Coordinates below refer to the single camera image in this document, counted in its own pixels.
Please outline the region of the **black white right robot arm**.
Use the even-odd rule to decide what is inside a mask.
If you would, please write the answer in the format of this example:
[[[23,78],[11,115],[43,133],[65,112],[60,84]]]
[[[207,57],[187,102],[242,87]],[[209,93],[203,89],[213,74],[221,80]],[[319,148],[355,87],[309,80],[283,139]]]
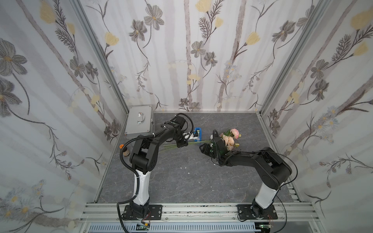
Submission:
[[[225,140],[213,131],[208,143],[199,146],[202,154],[209,156],[220,167],[251,167],[259,175],[262,185],[247,211],[248,217],[264,219],[273,213],[277,193],[286,184],[292,169],[270,147],[257,151],[229,150]]]

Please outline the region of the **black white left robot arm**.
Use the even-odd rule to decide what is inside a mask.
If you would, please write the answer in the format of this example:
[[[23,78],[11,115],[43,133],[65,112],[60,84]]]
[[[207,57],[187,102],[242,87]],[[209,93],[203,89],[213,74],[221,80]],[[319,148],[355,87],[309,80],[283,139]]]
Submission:
[[[177,113],[154,133],[139,135],[120,146],[120,161],[135,177],[133,197],[117,203],[120,220],[131,217],[145,219],[150,215],[150,174],[156,166],[160,146],[175,141],[177,148],[186,147],[193,133],[192,119],[184,113]]]

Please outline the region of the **pink artificial flower bouquet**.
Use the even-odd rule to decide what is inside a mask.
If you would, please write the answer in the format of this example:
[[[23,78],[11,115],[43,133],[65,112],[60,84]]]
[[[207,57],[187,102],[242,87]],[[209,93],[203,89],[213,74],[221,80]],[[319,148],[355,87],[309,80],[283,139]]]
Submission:
[[[221,138],[225,144],[225,147],[231,151],[234,148],[238,148],[240,144],[237,142],[237,140],[242,137],[239,130],[232,128],[224,133],[221,133],[219,135],[219,138]],[[204,143],[211,144],[210,141],[212,140],[212,136],[210,137],[210,140],[203,140],[203,141],[193,141],[189,142],[189,145],[202,145]]]

